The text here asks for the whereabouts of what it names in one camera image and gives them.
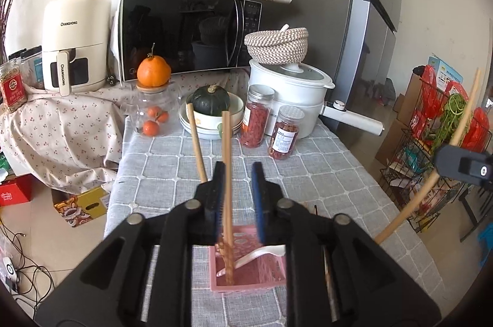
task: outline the red label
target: red label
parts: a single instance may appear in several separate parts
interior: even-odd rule
[[[4,92],[3,99],[9,107],[26,96],[20,74],[16,74],[11,79],[5,81],[2,88]]]

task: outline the microwave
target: microwave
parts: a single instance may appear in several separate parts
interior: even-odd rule
[[[121,0],[119,79],[136,79],[153,45],[172,73],[247,67],[243,41],[258,31],[261,11],[253,0]]]

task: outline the red box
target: red box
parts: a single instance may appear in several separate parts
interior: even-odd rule
[[[3,181],[0,184],[0,206],[29,202],[31,200],[31,186],[31,174]]]

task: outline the silver bolt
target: silver bolt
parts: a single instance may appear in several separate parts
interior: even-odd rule
[[[351,223],[351,218],[348,215],[340,214],[334,218],[334,221],[339,225],[348,225]]]
[[[278,208],[280,209],[289,209],[293,206],[293,201],[288,198],[281,198],[278,200]]]
[[[139,224],[142,220],[144,220],[144,216],[140,213],[132,213],[127,217],[127,223],[131,225]]]
[[[190,199],[190,200],[185,202],[185,207],[188,210],[198,209],[198,208],[200,208],[200,206],[201,206],[201,204],[200,204],[200,201],[198,199]]]

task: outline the pot button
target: pot button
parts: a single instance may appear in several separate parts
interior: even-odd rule
[[[337,110],[344,110],[346,109],[346,104],[343,101],[340,100],[335,100],[334,101],[334,108]]]

